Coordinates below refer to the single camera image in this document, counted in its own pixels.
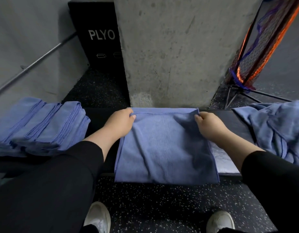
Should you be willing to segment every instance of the white lettering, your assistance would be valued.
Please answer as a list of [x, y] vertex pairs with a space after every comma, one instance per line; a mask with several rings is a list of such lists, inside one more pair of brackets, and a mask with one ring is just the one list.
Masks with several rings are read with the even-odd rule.
[[98, 35], [98, 31], [96, 30], [95, 33], [97, 34], [98, 40], [103, 40], [103, 38], [100, 38]]
[[113, 40], [113, 39], [115, 38], [115, 33], [114, 33], [114, 31], [113, 31], [113, 30], [109, 30], [109, 31], [108, 31], [108, 36], [109, 36], [110, 39]]
[[100, 32], [103, 34], [104, 40], [106, 40], [106, 37], [105, 37], [106, 30], [104, 30], [104, 32], [102, 32], [102, 31], [100, 30]]
[[95, 36], [95, 32], [93, 30], [88, 30], [89, 31], [89, 34], [90, 34], [90, 37], [91, 37], [91, 40], [93, 40], [93, 36]]

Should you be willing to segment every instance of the hand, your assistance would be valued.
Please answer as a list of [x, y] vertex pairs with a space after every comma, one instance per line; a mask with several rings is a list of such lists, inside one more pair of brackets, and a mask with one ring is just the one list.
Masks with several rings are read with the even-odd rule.
[[117, 139], [127, 135], [136, 118], [136, 115], [130, 116], [131, 113], [133, 113], [131, 108], [116, 111], [106, 121], [104, 128], [111, 130]]
[[214, 143], [217, 143], [222, 135], [230, 132], [222, 120], [214, 113], [200, 112], [199, 115], [195, 115], [195, 121], [198, 124], [200, 133]]

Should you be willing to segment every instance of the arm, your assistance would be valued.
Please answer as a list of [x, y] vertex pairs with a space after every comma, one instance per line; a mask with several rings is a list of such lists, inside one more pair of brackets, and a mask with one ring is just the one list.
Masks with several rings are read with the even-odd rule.
[[79, 232], [95, 194], [104, 159], [134, 121], [131, 109], [115, 112], [105, 126], [0, 187], [0, 232]]
[[212, 113], [201, 112], [195, 120], [201, 134], [230, 156], [277, 229], [297, 232], [299, 167], [232, 133]]

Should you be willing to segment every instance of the black shirt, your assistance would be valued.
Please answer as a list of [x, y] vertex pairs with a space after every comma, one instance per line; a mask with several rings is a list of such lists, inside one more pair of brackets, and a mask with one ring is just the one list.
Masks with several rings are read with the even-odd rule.
[[[81, 141], [0, 187], [1, 232], [79, 232], [95, 194], [102, 150]], [[244, 182], [277, 229], [299, 230], [299, 167], [256, 151], [242, 165]]]

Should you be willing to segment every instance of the white shoe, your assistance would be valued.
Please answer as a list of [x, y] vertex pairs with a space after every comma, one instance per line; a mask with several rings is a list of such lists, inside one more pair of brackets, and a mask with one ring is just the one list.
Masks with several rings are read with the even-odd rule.
[[223, 228], [235, 229], [232, 216], [226, 211], [218, 211], [212, 214], [207, 222], [206, 232], [217, 233]]
[[94, 225], [99, 233], [109, 233], [111, 229], [111, 216], [104, 204], [101, 202], [94, 202], [91, 204], [87, 216], [85, 218], [84, 226]]

